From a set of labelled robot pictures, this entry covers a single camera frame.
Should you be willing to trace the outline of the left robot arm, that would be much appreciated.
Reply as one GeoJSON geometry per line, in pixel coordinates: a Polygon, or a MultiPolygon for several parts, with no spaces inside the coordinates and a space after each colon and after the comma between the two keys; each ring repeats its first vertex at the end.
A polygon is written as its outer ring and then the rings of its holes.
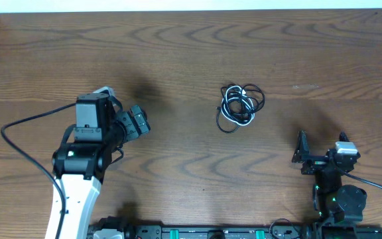
{"type": "Polygon", "coordinates": [[[106,93],[78,96],[76,123],[69,126],[52,156],[54,186],[46,238],[85,238],[112,154],[150,132],[138,105],[125,111],[106,93]]]}

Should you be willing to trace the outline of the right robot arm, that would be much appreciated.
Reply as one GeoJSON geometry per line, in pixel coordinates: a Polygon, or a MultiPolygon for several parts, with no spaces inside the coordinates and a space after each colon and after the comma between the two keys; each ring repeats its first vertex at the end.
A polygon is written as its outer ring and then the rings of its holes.
{"type": "Polygon", "coordinates": [[[344,132],[340,133],[339,140],[325,155],[311,154],[306,132],[298,133],[292,162],[302,165],[300,172],[303,175],[315,177],[312,198],[322,221],[341,224],[363,220],[367,193],[357,186],[342,183],[342,177],[354,170],[360,157],[355,143],[344,132]]]}

